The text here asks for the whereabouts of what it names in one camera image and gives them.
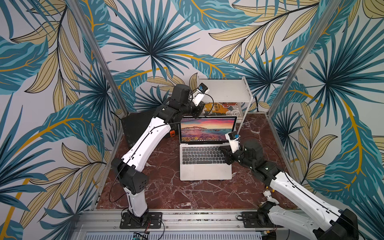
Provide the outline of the silver laptop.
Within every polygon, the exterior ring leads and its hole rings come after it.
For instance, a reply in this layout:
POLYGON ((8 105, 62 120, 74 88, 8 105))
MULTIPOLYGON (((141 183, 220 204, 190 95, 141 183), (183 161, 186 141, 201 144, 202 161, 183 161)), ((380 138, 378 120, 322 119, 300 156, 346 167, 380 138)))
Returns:
POLYGON ((179 126, 180 180, 230 180, 232 166, 220 147, 228 147, 225 134, 236 129, 236 116, 184 117, 179 126))

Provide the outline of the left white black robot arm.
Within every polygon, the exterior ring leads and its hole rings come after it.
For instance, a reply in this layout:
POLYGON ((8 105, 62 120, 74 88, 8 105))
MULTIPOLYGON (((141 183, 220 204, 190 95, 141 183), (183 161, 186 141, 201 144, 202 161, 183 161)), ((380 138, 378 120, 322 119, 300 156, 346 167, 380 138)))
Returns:
POLYGON ((171 132, 172 127, 181 123, 184 116, 197 119, 205 103, 202 99, 209 92, 205 84, 195 90, 187 85, 174 86, 171 97, 160 105, 148 127, 133 147, 122 158, 113 159, 112 168, 116 179, 128 196, 128 216, 135 223, 143 225, 148 221, 149 208, 145 199, 145 187, 149 177, 142 173, 150 155, 159 142, 171 132))

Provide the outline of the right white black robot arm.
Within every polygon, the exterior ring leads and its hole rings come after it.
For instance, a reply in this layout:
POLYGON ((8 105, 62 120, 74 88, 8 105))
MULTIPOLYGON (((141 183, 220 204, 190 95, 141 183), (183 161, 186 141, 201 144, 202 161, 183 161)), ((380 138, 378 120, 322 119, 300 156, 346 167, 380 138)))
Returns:
POLYGON ((259 219, 269 219, 310 240, 358 240, 358 218, 352 211, 340 210, 323 201, 297 183, 274 162, 265 160, 255 146, 244 146, 239 139, 220 147, 228 165, 238 163, 267 187, 279 192, 307 214, 307 217, 288 212, 271 200, 257 211, 259 219))

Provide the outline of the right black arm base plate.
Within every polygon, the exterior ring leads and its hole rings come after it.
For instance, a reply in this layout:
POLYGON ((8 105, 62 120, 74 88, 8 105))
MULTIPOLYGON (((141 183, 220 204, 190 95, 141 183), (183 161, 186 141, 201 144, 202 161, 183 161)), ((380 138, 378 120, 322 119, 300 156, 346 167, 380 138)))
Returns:
POLYGON ((271 223, 268 215, 262 212, 242 212, 241 220, 243 222, 244 228, 271 228, 273 224, 271 223))

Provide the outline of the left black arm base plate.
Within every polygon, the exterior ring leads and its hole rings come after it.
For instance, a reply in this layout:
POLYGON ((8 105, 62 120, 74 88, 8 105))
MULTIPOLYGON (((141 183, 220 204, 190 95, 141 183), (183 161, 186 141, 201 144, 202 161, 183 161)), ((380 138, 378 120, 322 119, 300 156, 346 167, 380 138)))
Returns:
POLYGON ((160 229, 162 219, 162 212, 148 212, 144 213, 142 217, 136 217, 128 211, 122 215, 120 229, 160 229))

